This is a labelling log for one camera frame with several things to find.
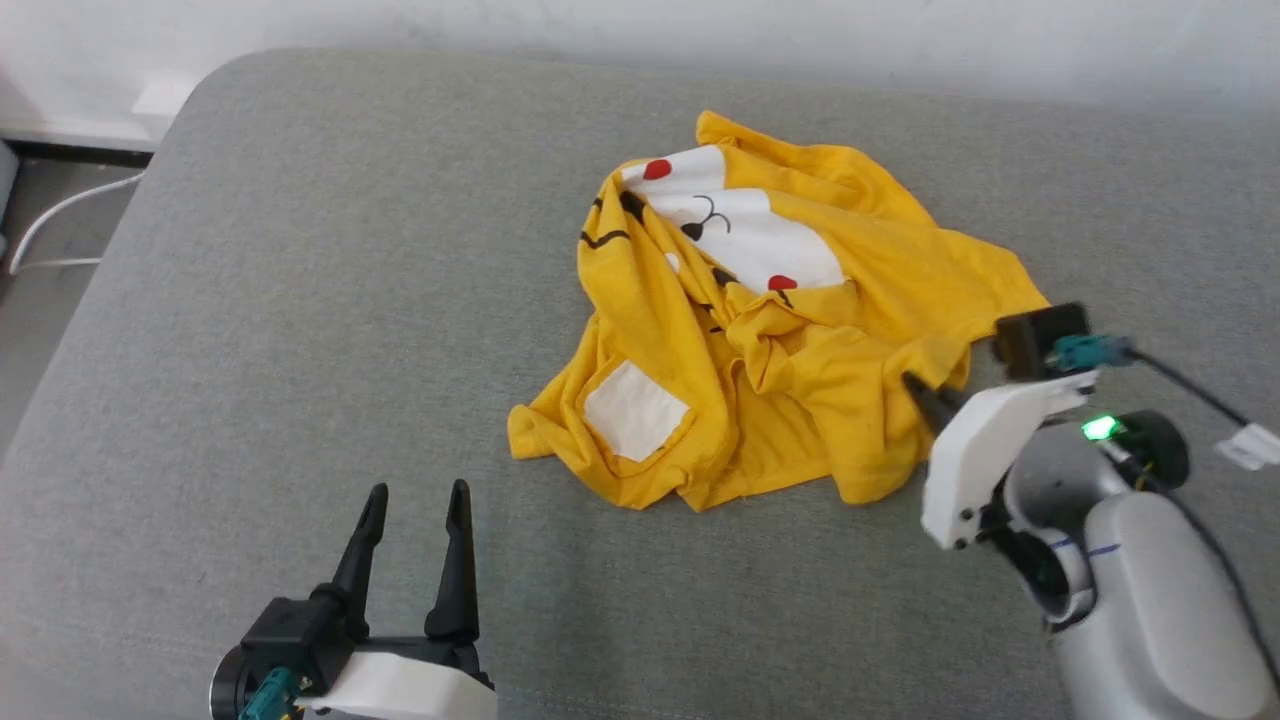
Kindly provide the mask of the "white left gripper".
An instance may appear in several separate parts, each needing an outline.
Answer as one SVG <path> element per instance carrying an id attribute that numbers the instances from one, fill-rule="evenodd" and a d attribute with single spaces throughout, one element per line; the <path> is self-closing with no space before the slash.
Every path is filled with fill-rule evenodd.
<path id="1" fill-rule="evenodd" d="M 346 633 L 366 641 L 365 611 L 372 556 L 385 528 L 389 489 L 367 496 L 332 588 L 344 610 Z M 328 693 L 302 696 L 300 706 L 323 719 L 497 719 L 498 694 L 476 648 L 477 578 L 468 483 L 456 480 L 445 515 L 448 547 L 425 635 L 371 638 L 353 653 Z"/>

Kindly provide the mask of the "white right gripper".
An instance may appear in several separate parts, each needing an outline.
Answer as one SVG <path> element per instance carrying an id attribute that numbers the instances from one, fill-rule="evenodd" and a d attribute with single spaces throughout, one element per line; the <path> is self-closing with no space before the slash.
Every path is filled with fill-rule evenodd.
<path id="1" fill-rule="evenodd" d="M 942 550 L 961 550 L 977 541 L 982 509 L 1030 437 L 1046 419 L 1087 404 L 1097 374 L 1010 383 L 972 396 L 947 384 L 933 388 L 915 373 L 904 373 L 902 384 L 936 436 L 922 527 Z"/>

